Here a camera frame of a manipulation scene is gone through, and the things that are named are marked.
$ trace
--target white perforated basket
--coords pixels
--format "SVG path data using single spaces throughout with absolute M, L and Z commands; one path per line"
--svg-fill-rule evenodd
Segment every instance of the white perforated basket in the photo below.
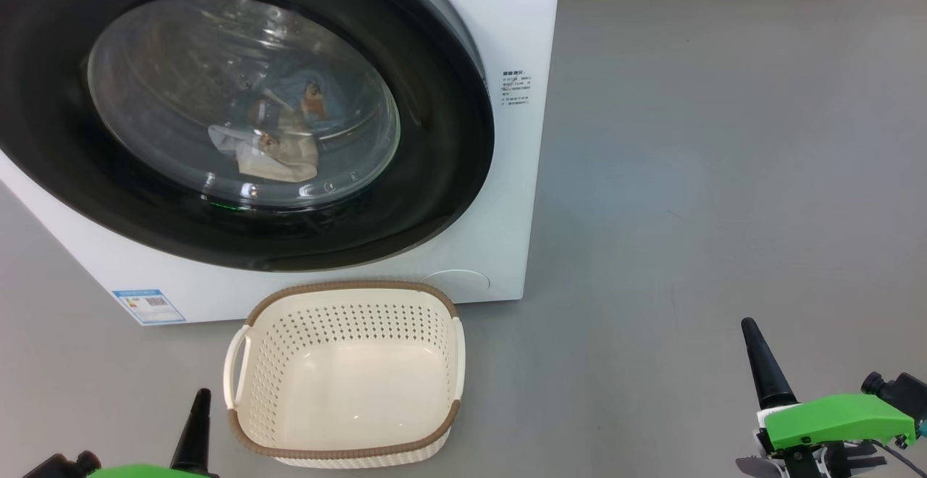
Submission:
M 225 404 L 242 444 L 284 464 L 411 464 L 447 440 L 465 366 L 454 305 L 430 286 L 298 286 L 264 299 L 235 334 Z

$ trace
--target basket handle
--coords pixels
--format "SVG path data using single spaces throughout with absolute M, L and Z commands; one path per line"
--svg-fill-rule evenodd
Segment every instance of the basket handle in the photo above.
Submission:
M 235 383 L 232 381 L 235 379 L 235 369 L 232 367 L 235 365 L 235 357 L 238 356 L 238 350 L 241 349 L 242 343 L 248 339 L 245 336 L 245 333 L 248 333 L 248 330 L 251 329 L 251 326 L 248 324 L 241 327 L 241 330 L 235 333 L 235 336 L 232 337 L 232 342 L 229 343 L 229 349 L 225 352 L 225 365 L 222 367 L 222 392 L 225 395 L 225 406 L 229 409 L 235 409 L 236 403 L 236 389 Z M 248 366 L 248 349 L 245 349 L 245 356 L 241 361 L 242 372 L 244 368 Z M 241 386 L 241 380 L 244 380 L 244 373 L 241 374 L 241 379 L 239 379 L 239 387 Z
M 457 385 L 454 386 L 454 400 L 460 400 L 464 394 L 464 375 L 466 374 L 466 342 L 464 342 L 464 324 L 460 317 L 453 319 L 457 338 Z

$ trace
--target concrete floor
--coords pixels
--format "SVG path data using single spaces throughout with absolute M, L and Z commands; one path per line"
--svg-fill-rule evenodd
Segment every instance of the concrete floor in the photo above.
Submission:
M 212 471 L 738 476 L 744 316 L 799 399 L 927 378 L 925 51 L 925 0 L 562 0 L 526 296 L 461 307 L 448 444 L 292 469 L 232 439 L 219 399 Z M 2 188 L 0 244 L 0 458 L 165 464 L 238 323 L 142 329 Z

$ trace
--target washing machine door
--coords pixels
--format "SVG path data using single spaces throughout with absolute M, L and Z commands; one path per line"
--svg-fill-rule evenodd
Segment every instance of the washing machine door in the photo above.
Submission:
M 3 152 L 176 256 L 392 256 L 453 223 L 489 170 L 480 69 L 429 0 L 0 0 L 0 27 Z

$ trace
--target washing machine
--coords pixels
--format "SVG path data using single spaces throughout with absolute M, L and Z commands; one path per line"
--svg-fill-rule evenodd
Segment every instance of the washing machine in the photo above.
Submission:
M 0 0 L 0 179 L 143 325 L 519 299 L 556 1 Z

